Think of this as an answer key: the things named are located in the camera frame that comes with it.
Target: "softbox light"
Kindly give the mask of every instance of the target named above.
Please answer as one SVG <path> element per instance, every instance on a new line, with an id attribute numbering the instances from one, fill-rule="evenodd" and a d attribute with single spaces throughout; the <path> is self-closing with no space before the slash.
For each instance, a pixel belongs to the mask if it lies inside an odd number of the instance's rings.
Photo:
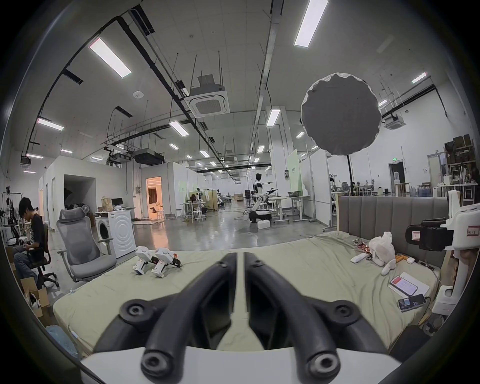
<path id="1" fill-rule="evenodd" d="M 333 73 L 313 83 L 300 109 L 307 134 L 333 155 L 351 155 L 373 143 L 382 114 L 366 82 Z"/>

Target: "gray pants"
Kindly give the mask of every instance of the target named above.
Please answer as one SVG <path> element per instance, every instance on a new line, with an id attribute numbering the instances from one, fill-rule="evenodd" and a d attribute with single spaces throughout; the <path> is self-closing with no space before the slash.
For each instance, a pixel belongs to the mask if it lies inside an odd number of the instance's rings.
<path id="1" fill-rule="evenodd" d="M 27 277 L 33 277 L 35 279 L 35 284 L 38 280 L 38 276 L 34 271 L 29 267 L 30 259 L 27 256 L 27 251 L 24 250 L 23 246 L 17 246 L 13 249 L 13 252 L 16 252 L 13 256 L 13 263 L 15 264 L 15 269 L 17 270 L 17 275 L 20 279 L 25 279 Z"/>

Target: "computer monitor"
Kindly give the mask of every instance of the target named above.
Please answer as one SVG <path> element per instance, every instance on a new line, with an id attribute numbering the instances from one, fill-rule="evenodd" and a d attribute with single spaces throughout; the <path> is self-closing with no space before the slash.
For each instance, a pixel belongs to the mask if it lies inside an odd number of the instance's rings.
<path id="1" fill-rule="evenodd" d="M 123 205 L 123 199 L 122 199 L 122 198 L 119 198 L 119 199 L 112 199 L 112 205 L 113 205 L 113 206 L 116 206 L 116 205 Z"/>

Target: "white plastic bag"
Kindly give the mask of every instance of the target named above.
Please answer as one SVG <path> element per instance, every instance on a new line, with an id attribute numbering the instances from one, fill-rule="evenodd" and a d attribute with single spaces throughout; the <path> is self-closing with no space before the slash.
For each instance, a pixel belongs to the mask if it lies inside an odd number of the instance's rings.
<path id="1" fill-rule="evenodd" d="M 389 261 L 395 259 L 395 248 L 392 245 L 392 234 L 384 232 L 382 237 L 375 237 L 368 243 L 372 260 L 378 265 L 383 266 Z"/>

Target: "black office chair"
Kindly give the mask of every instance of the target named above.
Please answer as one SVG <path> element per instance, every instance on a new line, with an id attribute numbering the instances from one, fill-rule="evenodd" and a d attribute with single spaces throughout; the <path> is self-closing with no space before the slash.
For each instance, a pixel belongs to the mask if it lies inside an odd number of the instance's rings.
<path id="1" fill-rule="evenodd" d="M 49 276 L 53 276 L 56 279 L 57 275 L 54 274 L 53 272 L 46 273 L 46 274 L 43 274 L 43 272 L 42 272 L 42 269 L 45 271 L 45 266 L 47 264 L 50 264 L 51 261 L 52 261 L 52 258 L 50 256 L 50 251 L 48 250 L 48 225 L 47 224 L 43 225 L 43 230 L 44 230 L 44 233 L 45 233 L 45 239 L 44 239 L 45 246 L 43 248 L 44 256 L 41 260 L 34 261 L 33 256 L 30 254 L 31 250 L 27 250 L 27 256 L 28 256 L 28 259 L 30 260 L 29 267 L 30 267 L 30 269 L 36 268 L 37 271 L 38 271 L 38 281 L 37 281 L 37 284 L 36 284 L 37 287 L 42 287 L 42 286 L 45 285 L 46 281 L 49 281 L 50 283 L 54 283 L 58 288 L 60 286 L 58 284 L 58 282 L 54 279 L 49 278 Z"/>

